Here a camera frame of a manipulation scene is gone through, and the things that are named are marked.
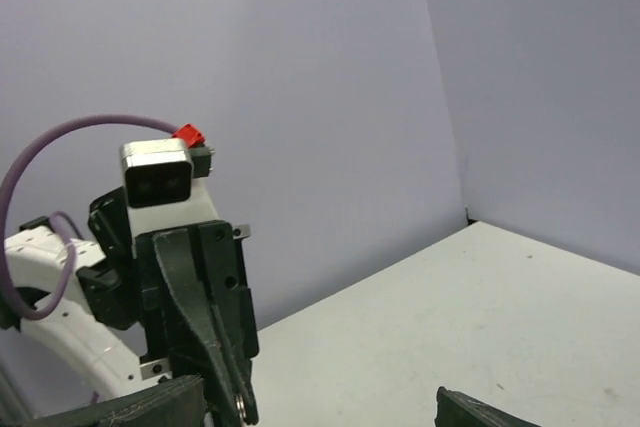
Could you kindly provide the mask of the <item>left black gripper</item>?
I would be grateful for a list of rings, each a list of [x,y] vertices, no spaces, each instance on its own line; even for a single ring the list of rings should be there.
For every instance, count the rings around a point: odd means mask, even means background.
[[[194,375],[214,423],[258,423],[252,360],[259,352],[242,240],[224,220],[169,218],[166,227],[137,233],[124,188],[94,200],[88,227],[106,259],[88,271],[96,318],[145,332],[141,360],[176,377]]]

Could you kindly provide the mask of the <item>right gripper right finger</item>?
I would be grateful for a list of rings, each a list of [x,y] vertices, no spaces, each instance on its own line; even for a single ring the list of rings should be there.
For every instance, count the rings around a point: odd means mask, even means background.
[[[538,427],[460,391],[439,387],[436,427]]]

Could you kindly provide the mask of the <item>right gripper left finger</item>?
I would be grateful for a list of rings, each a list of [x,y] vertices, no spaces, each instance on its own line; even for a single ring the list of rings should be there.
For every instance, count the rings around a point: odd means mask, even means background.
[[[29,422],[30,426],[200,426],[205,417],[204,383],[198,376]]]

